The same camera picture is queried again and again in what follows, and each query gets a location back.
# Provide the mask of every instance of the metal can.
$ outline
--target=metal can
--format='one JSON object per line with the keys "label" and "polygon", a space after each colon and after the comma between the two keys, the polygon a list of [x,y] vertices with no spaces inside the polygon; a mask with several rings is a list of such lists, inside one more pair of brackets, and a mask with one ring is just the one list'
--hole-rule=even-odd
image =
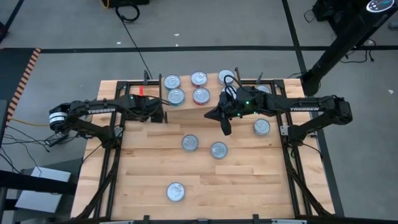
{"label": "metal can", "polygon": [[211,146],[211,155],[216,159],[224,158],[228,153],[228,148],[222,142],[216,142]]}
{"label": "metal can", "polygon": [[199,140],[196,136],[189,134],[184,136],[181,145],[186,151],[193,152],[198,149]]}
{"label": "metal can", "polygon": [[205,105],[210,101],[210,92],[205,88],[196,89],[193,92],[193,101],[198,105]]}
{"label": "metal can", "polygon": [[[226,91],[226,89],[227,89],[227,88],[224,87],[224,88],[221,90],[221,92]],[[231,93],[232,93],[233,98],[236,99],[236,90],[237,90],[237,89],[236,89],[235,86],[229,86],[226,92],[227,92],[228,94],[231,94]]]}
{"label": "metal can", "polygon": [[167,187],[167,197],[172,202],[179,202],[184,198],[185,189],[184,186],[180,183],[171,183]]}
{"label": "metal can", "polygon": [[[231,70],[224,69],[224,70],[221,70],[220,72],[218,72],[218,82],[221,85],[225,85],[224,77],[227,75],[231,75],[232,77],[235,77],[235,74]],[[226,77],[225,81],[226,81],[227,85],[230,85],[230,84],[232,84],[232,82],[234,82],[234,80],[231,77]]]}
{"label": "metal can", "polygon": [[204,72],[194,72],[191,75],[192,85],[196,88],[204,87],[207,83],[207,75]]}
{"label": "metal can", "polygon": [[173,89],[169,91],[167,99],[171,105],[180,106],[185,101],[185,93],[181,89]]}
{"label": "metal can", "polygon": [[257,86],[257,89],[260,90],[260,91],[266,92],[266,93],[271,93],[271,91],[268,88],[268,86],[264,86],[264,85]]}
{"label": "metal can", "polygon": [[254,132],[257,135],[260,135],[260,136],[266,135],[269,133],[269,129],[270,129],[270,124],[265,119],[258,119],[254,123]]}
{"label": "metal can", "polygon": [[167,75],[164,78],[164,87],[168,90],[172,90],[180,87],[181,79],[178,75]]}

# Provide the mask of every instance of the black bracket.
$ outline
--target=black bracket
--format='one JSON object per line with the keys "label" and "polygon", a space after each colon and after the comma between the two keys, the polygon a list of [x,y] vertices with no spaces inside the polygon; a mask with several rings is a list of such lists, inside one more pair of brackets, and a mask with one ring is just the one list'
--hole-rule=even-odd
{"label": "black bracket", "polygon": [[144,85],[148,85],[148,80],[150,80],[150,76],[147,70],[144,70]]}
{"label": "black bracket", "polygon": [[118,81],[118,84],[116,85],[116,90],[121,90],[125,88],[127,85],[127,81]]}
{"label": "black bracket", "polygon": [[144,219],[142,221],[142,224],[149,224],[149,215],[144,215]]}
{"label": "black bracket", "polygon": [[274,80],[274,84],[277,85],[279,88],[285,88],[284,80]]}
{"label": "black bracket", "polygon": [[260,224],[260,218],[258,214],[253,214],[253,224]]}

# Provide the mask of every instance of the black stand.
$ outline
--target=black stand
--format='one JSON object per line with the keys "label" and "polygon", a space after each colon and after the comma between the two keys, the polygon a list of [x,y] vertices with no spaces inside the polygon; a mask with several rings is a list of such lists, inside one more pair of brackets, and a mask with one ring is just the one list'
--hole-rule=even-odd
{"label": "black stand", "polygon": [[304,93],[313,96],[319,90],[321,79],[349,52],[374,26],[385,22],[390,10],[369,12],[366,8],[346,26],[321,58],[300,78]]}

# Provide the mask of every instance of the wooden tabletop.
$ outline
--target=wooden tabletop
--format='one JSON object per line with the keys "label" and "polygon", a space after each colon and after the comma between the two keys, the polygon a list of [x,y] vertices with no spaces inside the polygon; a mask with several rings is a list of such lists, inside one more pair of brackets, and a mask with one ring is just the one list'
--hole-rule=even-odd
{"label": "wooden tabletop", "polygon": [[[288,97],[304,97],[299,79],[284,82]],[[113,99],[116,83],[102,81],[98,99]],[[131,90],[138,92],[138,87]],[[157,96],[159,87],[146,86],[144,94]],[[253,114],[233,119],[232,134],[224,136],[218,122],[203,117],[207,111],[209,108],[169,110],[169,124],[126,121],[112,220],[142,220],[144,215],[150,215],[151,220],[249,219],[253,214],[260,218],[294,217],[276,118]],[[94,115],[93,123],[109,125],[110,116]],[[270,122],[267,136],[254,134],[253,124],[258,118]],[[292,113],[292,119],[295,124],[302,124],[310,116],[297,112]],[[197,136],[199,147],[195,152],[182,149],[181,140],[186,134]],[[210,154],[210,146],[217,141],[228,146],[224,159],[214,159]],[[318,147],[314,138],[307,137],[304,142]],[[89,140],[85,156],[99,144],[98,139]],[[333,213],[319,153],[307,146],[299,150],[308,188]],[[84,209],[97,191],[103,156],[104,149],[100,148],[82,165],[72,217]],[[166,196],[167,186],[172,182],[185,187],[185,198],[180,202],[171,202]],[[300,189],[296,189],[304,214]],[[107,198],[105,192],[102,215]]]}

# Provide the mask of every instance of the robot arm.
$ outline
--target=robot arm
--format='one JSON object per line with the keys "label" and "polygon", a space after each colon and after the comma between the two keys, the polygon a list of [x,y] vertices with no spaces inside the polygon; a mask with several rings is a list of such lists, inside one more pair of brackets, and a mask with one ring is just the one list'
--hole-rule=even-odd
{"label": "robot arm", "polygon": [[231,134],[232,118],[248,114],[264,114],[276,116],[285,112],[321,111],[322,115],[303,125],[287,128],[285,135],[289,143],[301,145],[307,134],[320,130],[330,124],[344,125],[353,120],[349,103],[337,96],[320,98],[286,98],[257,90],[254,86],[242,86],[236,91],[236,99],[229,93],[222,92],[217,107],[205,114],[221,123],[225,135]]}
{"label": "robot arm", "polygon": [[50,110],[50,128],[58,132],[74,130],[84,138],[97,137],[103,147],[117,144],[115,131],[110,126],[100,127],[79,119],[83,115],[119,112],[128,121],[162,123],[164,114],[160,98],[148,96],[124,95],[117,100],[73,101],[62,103]]}

